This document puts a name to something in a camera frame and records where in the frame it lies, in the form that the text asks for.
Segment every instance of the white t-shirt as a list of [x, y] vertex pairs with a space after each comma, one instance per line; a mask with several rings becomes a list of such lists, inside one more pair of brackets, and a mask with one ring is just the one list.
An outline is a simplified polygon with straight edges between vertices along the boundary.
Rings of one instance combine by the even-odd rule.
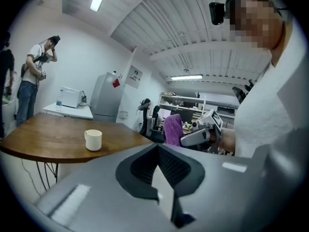
[[[40, 57], [42, 55], [42, 53], [44, 53], [44, 52], [45, 52], [44, 46], [36, 44], [31, 48], [28, 55], [32, 55], [34, 57], [34, 59], [33, 59], [33, 61], [34, 61], [36, 58]], [[46, 53], [46, 54], [48, 56], [46, 63], [49, 63], [50, 60], [53, 58], [53, 56], [49, 55], [48, 53]], [[34, 64], [36, 65], [37, 69], [42, 73], [42, 66], [43, 66], [44, 62], [37, 61]], [[31, 82], [33, 84], [37, 84], [39, 82], [39, 80], [36, 77], [36, 75], [33, 74], [30, 71], [27, 64], [25, 64], [25, 68], [26, 68], [26, 72], [25, 72], [25, 75], [23, 77], [23, 81], [28, 81], [28, 82]]]
[[251, 158], [257, 147], [272, 143], [294, 128], [277, 93], [307, 52], [305, 34], [294, 20], [291, 38], [277, 66], [268, 66], [237, 110], [234, 122], [236, 156]]

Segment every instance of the cup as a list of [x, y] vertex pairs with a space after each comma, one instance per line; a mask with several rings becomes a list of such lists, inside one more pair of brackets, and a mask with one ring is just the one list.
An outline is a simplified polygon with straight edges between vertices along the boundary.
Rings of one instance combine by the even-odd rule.
[[85, 131], [86, 148], [91, 151], [97, 151], [102, 146], [102, 133], [99, 130]]

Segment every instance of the refrigerator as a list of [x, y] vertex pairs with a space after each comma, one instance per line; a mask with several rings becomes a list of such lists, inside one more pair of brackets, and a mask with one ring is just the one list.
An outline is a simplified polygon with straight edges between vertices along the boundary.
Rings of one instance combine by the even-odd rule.
[[[114, 87], [113, 82], [116, 79], [120, 85]], [[109, 72], [98, 77], [90, 101], [94, 121], [116, 122], [124, 89], [124, 81]]]

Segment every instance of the microwave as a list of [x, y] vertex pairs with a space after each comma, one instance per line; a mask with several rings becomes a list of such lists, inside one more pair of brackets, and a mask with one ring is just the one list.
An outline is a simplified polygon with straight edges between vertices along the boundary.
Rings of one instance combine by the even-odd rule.
[[62, 105], [76, 108], [82, 101], [82, 92], [69, 88], [61, 87], [63, 90]]

